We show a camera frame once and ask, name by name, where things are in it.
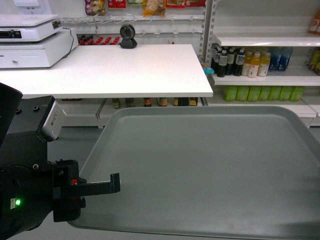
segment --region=webcam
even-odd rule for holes
[[[137,46],[136,40],[134,37],[136,35],[136,31],[134,27],[130,24],[124,24],[120,28],[120,35],[123,38],[120,43],[121,48],[123,49],[134,49]]]

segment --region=blue bottle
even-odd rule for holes
[[[281,57],[279,60],[278,71],[284,72],[289,65],[290,57],[293,52],[292,47],[283,47]]]
[[[269,71],[275,72],[278,70],[281,54],[282,54],[282,47],[279,47],[279,46],[277,46],[275,49],[271,51]]]

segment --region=black cable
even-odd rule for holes
[[[63,27],[62,29],[68,29],[68,30],[70,31],[70,36],[72,37],[72,43],[71,43],[70,50],[69,50],[69,52],[63,57],[63,58],[66,58],[66,57],[68,57],[68,55],[71,53],[72,46],[74,45],[75,38],[74,38],[74,36],[72,35],[71,28]]]

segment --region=shelf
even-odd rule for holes
[[[257,76],[225,76],[213,75],[214,83],[218,85],[235,86],[320,86],[320,76],[306,67],[289,66],[285,72],[268,72],[266,77]]]
[[[51,68],[1,69],[23,98],[211,97],[191,44],[78,46]]]
[[[213,97],[206,98],[209,106],[278,106],[289,109],[297,114],[300,118],[315,118],[317,113],[308,106],[304,101],[224,101],[222,95],[214,95]]]
[[[306,32],[216,32],[214,38],[220,46],[320,46],[320,36]]]

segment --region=yellow bottle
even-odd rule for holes
[[[264,56],[261,57],[259,69],[258,69],[258,76],[260,77],[265,77],[267,75],[271,57],[270,57],[270,52],[265,52]]]
[[[251,58],[252,58],[252,51],[247,51],[244,57],[241,75],[248,76],[249,69],[251,67]]]
[[[260,61],[260,52],[257,51],[251,59],[251,67],[248,73],[249,78],[255,78],[258,75]]]

